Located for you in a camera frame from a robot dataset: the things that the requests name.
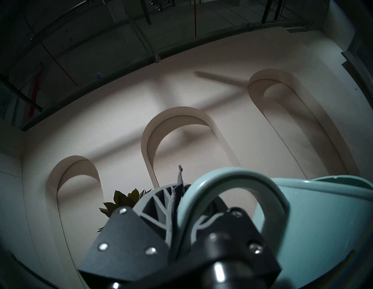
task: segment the mug handle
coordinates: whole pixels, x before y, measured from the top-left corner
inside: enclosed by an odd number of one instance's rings
[[[176,256],[190,246],[190,238],[186,236],[190,236],[193,224],[207,206],[220,193],[234,188],[248,190],[258,200],[265,216],[261,233],[271,250],[277,252],[288,219],[289,202],[268,177],[241,167],[226,167],[200,177],[181,199],[173,245]]]

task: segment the white wall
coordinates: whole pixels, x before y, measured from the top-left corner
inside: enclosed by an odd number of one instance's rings
[[[347,50],[355,34],[351,21],[334,0],[330,1],[322,30],[343,51]]]
[[[0,242],[5,251],[46,277],[31,238],[22,189],[24,133],[0,120]]]
[[[47,277],[61,287],[74,287],[64,261],[67,257],[55,237],[56,230],[62,230],[55,217],[56,198],[46,198],[51,171],[70,156],[89,159],[97,168],[105,201],[112,201],[118,188],[122,192],[151,188],[141,137],[149,121],[168,108],[188,106],[206,113],[241,166],[269,177],[292,177],[288,167],[297,163],[287,157],[286,146],[270,134],[272,128],[264,116],[261,126],[251,121],[250,113],[255,109],[260,112],[248,97],[247,87],[250,78],[264,69],[282,70],[304,85],[341,133],[361,175],[373,180],[373,136],[368,131],[372,114],[360,110],[357,100],[324,60],[282,28],[218,40],[123,76],[25,133],[22,177],[26,211]],[[262,128],[270,135],[265,141],[261,139]],[[247,152],[259,154],[262,143],[269,148],[276,143],[276,150],[266,150],[268,153],[253,163]]]
[[[209,126],[186,125],[169,133],[158,146],[153,169],[159,186],[177,183],[178,165],[183,168],[184,183],[192,184],[210,171],[234,166]],[[225,204],[241,207],[253,216],[257,201],[243,189],[220,194]]]
[[[298,163],[303,178],[348,175],[333,142],[294,90],[276,80],[260,79],[249,85],[248,92]]]
[[[97,238],[98,229],[108,221],[99,210],[100,207],[105,208],[103,202],[100,179],[89,160],[72,164],[62,175],[57,204],[66,243],[76,268]]]

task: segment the silver screw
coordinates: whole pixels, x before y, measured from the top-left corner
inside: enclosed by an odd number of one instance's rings
[[[107,243],[101,243],[99,246],[98,246],[98,249],[100,251],[106,251],[108,249],[109,245]]]
[[[149,247],[145,251],[145,255],[148,255],[148,256],[152,256],[152,255],[155,255],[157,253],[158,252],[157,252],[157,250],[154,247]]]
[[[254,254],[261,254],[263,253],[263,246],[259,245],[259,244],[256,244],[256,243],[252,243],[250,246],[249,246],[249,249],[252,253]]]
[[[242,217],[242,213],[240,211],[233,211],[232,215],[235,216],[235,217],[237,217],[237,218],[241,218]]]
[[[209,235],[209,239],[213,242],[217,241],[218,239],[219,240],[229,240],[230,237],[227,233],[223,233],[223,232],[218,232],[218,233],[211,233]]]

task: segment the green leaf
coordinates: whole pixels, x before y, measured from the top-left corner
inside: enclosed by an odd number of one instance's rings
[[[140,199],[140,193],[137,189],[134,189],[132,193],[129,195],[129,197],[135,202],[137,202]]]
[[[131,198],[127,197],[126,195],[124,195],[124,197],[122,198],[120,202],[121,206],[129,206],[131,208],[133,208],[135,204],[136,202],[132,200]]]
[[[108,209],[99,208],[101,213],[104,213],[108,218],[110,218],[111,214],[109,213]]]
[[[110,202],[104,203],[104,205],[108,209],[110,215],[119,207],[119,205]]]
[[[114,203],[116,203],[117,205],[120,204],[120,201],[122,200],[124,194],[122,194],[121,192],[119,191],[115,191],[114,193]]]

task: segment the arch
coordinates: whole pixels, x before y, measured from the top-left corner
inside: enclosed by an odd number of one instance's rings
[[[59,208],[57,204],[57,192],[62,186],[62,183],[67,180],[63,180],[62,176],[69,167],[71,167],[74,163],[81,160],[89,161],[87,158],[82,156],[70,156],[61,160],[53,168],[46,182],[45,200],[50,229],[54,238],[56,250],[58,252],[58,257],[61,260],[62,266],[65,270],[66,275],[69,278],[72,288],[83,289],[83,283],[80,280],[79,274],[75,268],[74,262],[69,252],[67,242],[65,240],[65,235],[63,232]]]
[[[179,116],[187,116],[187,117],[180,118],[179,120],[181,121],[182,125],[175,127],[172,125],[172,120],[169,120],[169,119],[173,117],[179,117]],[[162,129],[162,134],[159,137],[152,136],[152,133],[156,132],[157,127],[161,124],[164,125],[164,128],[166,129],[165,130]],[[241,166],[240,162],[238,161],[237,157],[234,155],[232,149],[229,147],[222,133],[219,131],[215,122],[212,120],[212,118],[208,114],[193,107],[186,107],[186,106],[173,107],[156,115],[148,123],[141,137],[141,153],[144,158],[144,161],[148,169],[149,176],[153,183],[154,188],[159,188],[159,184],[158,184],[158,181],[157,181],[157,178],[155,176],[153,166],[152,166],[156,148],[158,147],[159,143],[161,142],[161,140],[163,139],[165,135],[167,135],[168,133],[172,132],[173,130],[175,130],[176,128],[180,126],[189,125],[189,124],[202,124],[202,125],[209,126],[214,132],[214,134],[216,135],[217,139],[221,143],[224,150],[226,151],[228,158],[232,162],[232,164],[237,167]],[[149,140],[150,142],[153,142],[153,146],[150,149],[151,151],[150,156],[148,153]]]
[[[316,117],[340,154],[350,175],[360,176],[360,171],[338,128],[307,88],[292,74],[278,69],[263,69],[252,75],[248,85],[260,79],[273,79],[289,86]]]

